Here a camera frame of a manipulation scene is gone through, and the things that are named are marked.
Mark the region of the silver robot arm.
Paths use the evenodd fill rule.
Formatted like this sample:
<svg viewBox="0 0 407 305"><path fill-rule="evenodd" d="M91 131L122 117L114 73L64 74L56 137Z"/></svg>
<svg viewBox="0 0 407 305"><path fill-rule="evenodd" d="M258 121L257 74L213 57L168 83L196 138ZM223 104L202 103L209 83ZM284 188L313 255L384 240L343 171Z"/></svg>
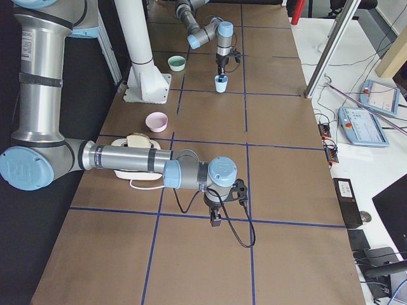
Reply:
<svg viewBox="0 0 407 305"><path fill-rule="evenodd" d="M234 26L231 22L225 21L220 17L213 17L205 26L199 25L193 13L208 2L204 0L176 1L175 13L187 30L188 35L186 39L191 49L195 50L214 38L217 39L216 63L218 83L220 83L226 80L225 68L232 54L231 43Z"/></svg>
<svg viewBox="0 0 407 305"><path fill-rule="evenodd" d="M15 188L33 191L76 170L92 168L128 172L162 173L163 186L203 192L210 222L221 222L219 209L234 201L237 166L227 157L199 161L193 151L99 145L66 139L59 131L64 45L68 36L97 37L98 1L12 1L22 26L20 120L12 133L13 146L1 154L1 176ZM231 55L233 24L214 17L200 27L193 11L209 1L176 1L176 15L188 31L188 43L196 49L217 39L216 85L226 84L225 65ZM132 62L128 80L131 102L164 104L170 74L156 67L142 1L114 1Z"/></svg>

